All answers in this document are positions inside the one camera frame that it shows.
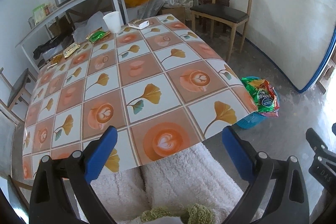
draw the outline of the cardboard box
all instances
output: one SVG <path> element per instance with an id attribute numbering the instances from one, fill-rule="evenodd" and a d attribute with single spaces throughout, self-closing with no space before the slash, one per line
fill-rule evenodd
<path id="1" fill-rule="evenodd" d="M 172 14 L 179 21 L 185 24 L 185 8 L 184 7 L 176 7 L 176 8 L 161 8 L 159 10 L 158 15 Z"/>

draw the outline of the blue trim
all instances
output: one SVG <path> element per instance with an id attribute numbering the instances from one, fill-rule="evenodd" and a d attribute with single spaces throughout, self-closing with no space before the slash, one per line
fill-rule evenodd
<path id="1" fill-rule="evenodd" d="M 279 68 L 279 66 L 274 63 L 274 61 L 268 57 L 268 55 L 266 53 L 264 53 L 260 48 L 258 48 L 258 46 L 256 46 L 253 42 L 251 42 L 249 39 L 245 38 L 245 40 L 250 43 L 253 47 L 255 47 L 259 52 L 261 52 L 268 60 L 271 61 L 271 63 L 273 65 L 275 65 L 275 67 L 277 67 L 277 69 L 284 75 L 284 77 L 286 77 L 286 79 L 288 80 L 289 83 L 291 83 L 291 85 L 294 87 L 294 89 L 298 92 L 298 93 L 303 93 L 305 92 L 315 81 L 316 79 L 319 77 L 320 73 L 322 72 L 323 68 L 325 67 L 330 55 L 332 54 L 333 48 L 336 44 L 336 26 L 334 29 L 334 35 L 331 39 L 330 45 L 327 49 L 327 52 L 325 53 L 324 58 L 322 59 L 322 62 L 320 64 L 320 66 L 318 67 L 318 69 L 316 70 L 316 72 L 314 73 L 313 77 L 310 79 L 310 81 L 308 82 L 307 85 L 305 85 L 305 87 L 302 90 L 299 90 L 293 83 L 292 81 L 290 81 L 290 79 L 287 77 L 287 75 L 281 70 L 281 68 Z"/>

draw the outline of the green fuzzy fabric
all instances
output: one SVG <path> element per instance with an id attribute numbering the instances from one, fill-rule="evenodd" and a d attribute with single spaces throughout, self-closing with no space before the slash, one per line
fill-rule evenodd
<path id="1" fill-rule="evenodd" d="M 144 211 L 140 216 L 140 220 L 145 223 L 165 216 L 173 215 L 167 209 L 159 207 Z M 214 213 L 200 204 L 195 204 L 188 208 L 179 217 L 181 217 L 181 221 L 184 224 L 214 224 Z"/>

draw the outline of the blue trash bin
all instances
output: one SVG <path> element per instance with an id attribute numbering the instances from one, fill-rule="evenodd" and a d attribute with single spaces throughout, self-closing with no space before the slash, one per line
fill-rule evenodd
<path id="1" fill-rule="evenodd" d="M 246 78 L 259 79 L 259 77 L 255 77 L 255 76 L 248 76 Z M 280 105 L 280 97 L 275 90 L 274 90 L 274 93 L 276 94 L 279 105 Z M 265 117 L 264 115 L 261 115 L 258 112 L 253 112 L 250 115 L 246 116 L 245 118 L 242 118 L 241 120 L 236 122 L 236 125 L 244 129 L 249 129 L 249 128 L 256 126 L 258 123 L 261 123 L 265 119 L 267 119 L 267 117 Z"/>

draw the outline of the metal screw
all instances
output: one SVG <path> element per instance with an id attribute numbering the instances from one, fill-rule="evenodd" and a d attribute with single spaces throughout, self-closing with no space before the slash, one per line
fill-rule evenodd
<path id="1" fill-rule="evenodd" d="M 259 152 L 258 155 L 262 159 L 266 159 L 267 158 L 267 154 L 265 152 Z"/>
<path id="2" fill-rule="evenodd" d="M 41 159 L 42 162 L 47 162 L 48 160 L 49 160 L 48 155 L 43 156 L 42 159 Z"/>
<path id="3" fill-rule="evenodd" d="M 76 151 L 74 151 L 74 152 L 72 153 L 72 156 L 73 156 L 74 158 L 79 158 L 81 155 L 82 155 L 82 152 L 79 151 L 79 150 L 76 150 Z"/>
<path id="4" fill-rule="evenodd" d="M 297 162 L 297 157 L 295 157 L 295 156 L 291 156 L 290 159 L 291 159 L 292 162 Z"/>

